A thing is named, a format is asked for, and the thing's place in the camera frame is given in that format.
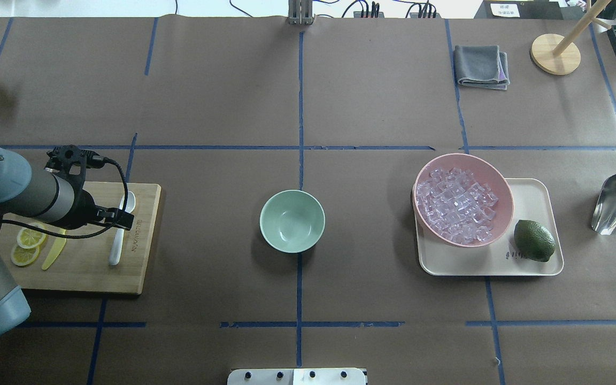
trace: yellow knife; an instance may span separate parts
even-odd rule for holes
[[[59,229],[59,234],[66,234],[66,229]],[[49,250],[49,254],[47,254],[47,258],[44,260],[42,264],[42,270],[47,270],[49,266],[58,258],[58,255],[61,254],[63,250],[63,246],[66,245],[66,238],[56,238],[51,245],[51,250]]]

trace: mint green bowl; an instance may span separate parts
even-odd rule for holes
[[[286,190],[268,199],[261,210],[261,233],[270,246],[285,253],[313,247],[325,231],[325,211],[315,197]]]

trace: gray cloth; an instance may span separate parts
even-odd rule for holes
[[[500,52],[496,45],[480,47],[457,45],[453,59],[455,79],[462,86],[506,90],[510,84],[508,56]]]

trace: pink bowl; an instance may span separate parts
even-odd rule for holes
[[[418,208],[418,205],[416,204],[418,192],[415,187],[418,183],[430,179],[429,172],[436,168],[442,168],[449,171],[453,167],[457,167],[461,170],[472,171],[477,182],[481,185],[487,183],[489,187],[491,187],[491,191],[493,191],[494,194],[496,194],[496,197],[498,197],[498,203],[492,207],[492,209],[496,211],[496,216],[493,219],[494,229],[491,230],[493,237],[488,241],[474,241],[474,243],[471,244],[459,244],[443,238],[426,222],[425,217],[422,216],[420,208]],[[481,247],[493,243],[505,234],[508,226],[513,220],[513,211],[515,210],[513,193],[511,192],[510,186],[508,186],[508,182],[505,180],[503,175],[501,175],[501,173],[487,161],[465,153],[447,153],[445,155],[438,156],[429,163],[425,164],[425,166],[420,170],[418,177],[415,179],[415,184],[413,185],[413,207],[415,210],[415,217],[425,228],[426,234],[434,234],[434,236],[443,242],[457,247]]]

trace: cutting board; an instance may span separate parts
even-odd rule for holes
[[[30,289],[141,294],[149,262],[161,186],[151,183],[128,183],[127,186],[135,194],[137,205],[132,212],[135,216],[132,229],[125,230],[122,255],[117,266],[108,265],[108,254],[117,231],[115,228],[92,238],[68,239],[54,264],[44,271],[42,263],[56,239],[49,236],[34,263],[24,267],[16,266],[11,262],[10,255],[17,244],[16,237],[22,227],[4,224],[0,232],[0,256],[16,282],[21,287]],[[86,182],[84,190],[92,195],[96,205],[122,207],[122,203],[119,204],[124,193],[122,183]],[[27,224],[34,222],[34,219],[12,214],[6,215],[5,218]],[[51,225],[46,227],[51,231],[58,231],[57,227]],[[69,230],[67,234],[91,234],[100,229],[95,225],[87,225]]]

